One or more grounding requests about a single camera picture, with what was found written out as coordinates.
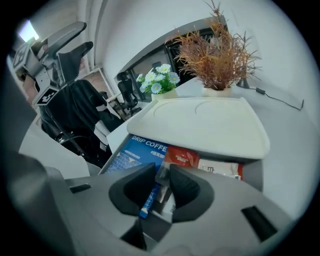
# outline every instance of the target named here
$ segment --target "white lid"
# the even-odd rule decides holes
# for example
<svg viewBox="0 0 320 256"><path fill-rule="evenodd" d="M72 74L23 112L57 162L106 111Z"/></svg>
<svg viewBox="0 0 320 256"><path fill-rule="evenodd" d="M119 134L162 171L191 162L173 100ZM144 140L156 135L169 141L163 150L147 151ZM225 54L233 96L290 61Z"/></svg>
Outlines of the white lid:
<svg viewBox="0 0 320 256"><path fill-rule="evenodd" d="M130 134L191 150L263 159L267 133L244 98L154 100L127 125Z"/></svg>

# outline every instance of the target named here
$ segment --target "brown dried plant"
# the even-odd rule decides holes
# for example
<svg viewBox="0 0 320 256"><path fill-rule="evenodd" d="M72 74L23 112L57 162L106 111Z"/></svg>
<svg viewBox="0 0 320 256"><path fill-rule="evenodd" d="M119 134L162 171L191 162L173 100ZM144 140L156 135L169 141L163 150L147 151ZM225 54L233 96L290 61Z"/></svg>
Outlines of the brown dried plant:
<svg viewBox="0 0 320 256"><path fill-rule="evenodd" d="M232 36L225 28L220 4L216 7L213 0L211 8L210 28L212 38L203 38L198 30L186 36L169 37L166 42L180 43L179 54L175 59L183 63L180 72L196 75L205 88L222 91L234 82L247 77L256 77L255 71L261 70L254 61L256 51L249 53L246 47L252 37L236 33Z"/></svg>

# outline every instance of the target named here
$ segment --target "flower pot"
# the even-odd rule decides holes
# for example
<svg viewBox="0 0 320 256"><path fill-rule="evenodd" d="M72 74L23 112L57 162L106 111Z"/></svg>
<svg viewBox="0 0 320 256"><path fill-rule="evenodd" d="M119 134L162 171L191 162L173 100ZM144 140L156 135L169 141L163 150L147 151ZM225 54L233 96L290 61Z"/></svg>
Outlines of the flower pot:
<svg viewBox="0 0 320 256"><path fill-rule="evenodd" d="M211 88L202 88L203 97L220 97L228 98L232 93L232 87L226 88L224 90L214 90Z"/></svg>
<svg viewBox="0 0 320 256"><path fill-rule="evenodd" d="M176 92L176 89L173 89L171 91L161 93L161 94L151 94L152 100L166 100L166 99L175 99L178 98L178 94Z"/></svg>

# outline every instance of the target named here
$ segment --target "potted plant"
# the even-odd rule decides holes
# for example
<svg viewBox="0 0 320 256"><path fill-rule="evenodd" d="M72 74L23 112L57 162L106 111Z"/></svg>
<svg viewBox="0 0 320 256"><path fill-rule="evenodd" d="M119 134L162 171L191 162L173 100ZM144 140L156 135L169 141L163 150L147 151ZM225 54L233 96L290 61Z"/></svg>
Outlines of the potted plant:
<svg viewBox="0 0 320 256"><path fill-rule="evenodd" d="M210 28L213 37L201 37L199 31L189 32L186 36L176 35L166 40L180 44L179 54L175 57L183 63L180 72L196 75L203 83L205 97L228 97L231 86L240 79L256 77L260 67L254 61L260 59L255 52L247 51L252 39L239 34L231 35L223 21L220 6L211 0L213 11Z"/></svg>
<svg viewBox="0 0 320 256"><path fill-rule="evenodd" d="M140 91L142 93L152 93L152 100L174 99L177 98L176 84L180 82L177 73L171 72L169 64L162 64L152 68L148 74L139 74L136 79L142 83Z"/></svg>

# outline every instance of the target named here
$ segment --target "black office chair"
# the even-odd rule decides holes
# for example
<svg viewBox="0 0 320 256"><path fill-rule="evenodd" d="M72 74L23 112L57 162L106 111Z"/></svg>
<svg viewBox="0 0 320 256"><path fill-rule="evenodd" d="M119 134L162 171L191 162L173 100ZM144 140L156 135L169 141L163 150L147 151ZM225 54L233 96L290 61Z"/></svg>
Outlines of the black office chair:
<svg viewBox="0 0 320 256"><path fill-rule="evenodd" d="M123 108L128 109L130 116L132 117L135 113L141 110L141 107L134 108L138 104L138 98L134 95L131 79L127 78L125 72L121 72L116 77L118 81L118 88L122 94L124 100Z"/></svg>

